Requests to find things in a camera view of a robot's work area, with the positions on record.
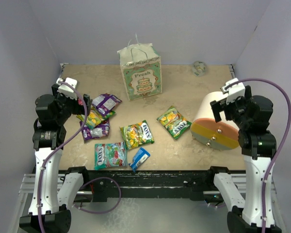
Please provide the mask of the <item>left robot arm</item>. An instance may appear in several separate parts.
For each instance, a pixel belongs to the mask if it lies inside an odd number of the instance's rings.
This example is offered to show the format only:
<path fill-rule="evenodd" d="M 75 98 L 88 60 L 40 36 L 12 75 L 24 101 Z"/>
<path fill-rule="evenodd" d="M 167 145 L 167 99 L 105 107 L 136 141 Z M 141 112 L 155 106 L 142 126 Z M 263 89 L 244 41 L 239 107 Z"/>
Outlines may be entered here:
<path fill-rule="evenodd" d="M 52 94 L 35 100 L 37 119 L 32 136 L 35 150 L 35 182 L 32 201 L 26 216 L 19 219 L 19 227 L 27 233 L 66 233 L 71 226 L 71 207 L 78 190 L 90 185 L 86 167 L 69 168 L 61 188 L 58 188 L 59 165 L 65 139 L 65 122 L 71 115 L 87 116 L 89 95 L 81 95 L 76 85 L 59 79 Z"/>

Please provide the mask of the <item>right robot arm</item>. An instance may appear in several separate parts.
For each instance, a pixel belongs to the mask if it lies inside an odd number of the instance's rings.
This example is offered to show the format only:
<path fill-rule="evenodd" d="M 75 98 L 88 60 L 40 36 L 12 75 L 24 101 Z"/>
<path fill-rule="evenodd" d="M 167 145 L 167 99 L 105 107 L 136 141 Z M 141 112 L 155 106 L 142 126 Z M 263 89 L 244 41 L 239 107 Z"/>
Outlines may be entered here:
<path fill-rule="evenodd" d="M 237 127 L 246 170 L 246 194 L 242 197 L 227 168 L 211 167 L 206 178 L 211 190 L 219 190 L 228 208 L 227 226 L 231 233 L 280 233 L 272 212 L 272 169 L 276 138 L 267 129 L 273 103 L 253 96 L 250 86 L 237 84 L 222 88 L 226 98 L 210 103 L 216 122 L 224 112 Z"/>

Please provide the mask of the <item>blue snack packet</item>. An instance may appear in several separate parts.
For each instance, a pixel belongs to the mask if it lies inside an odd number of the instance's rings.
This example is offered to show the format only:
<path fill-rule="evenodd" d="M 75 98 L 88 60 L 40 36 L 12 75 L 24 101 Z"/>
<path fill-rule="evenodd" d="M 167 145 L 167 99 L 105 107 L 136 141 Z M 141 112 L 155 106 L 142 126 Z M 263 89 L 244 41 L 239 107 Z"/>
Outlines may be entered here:
<path fill-rule="evenodd" d="M 144 148 L 140 148 L 133 157 L 132 163 L 129 163 L 129 166 L 131 167 L 132 171 L 136 172 L 139 166 L 142 165 L 149 157 L 150 153 Z"/>

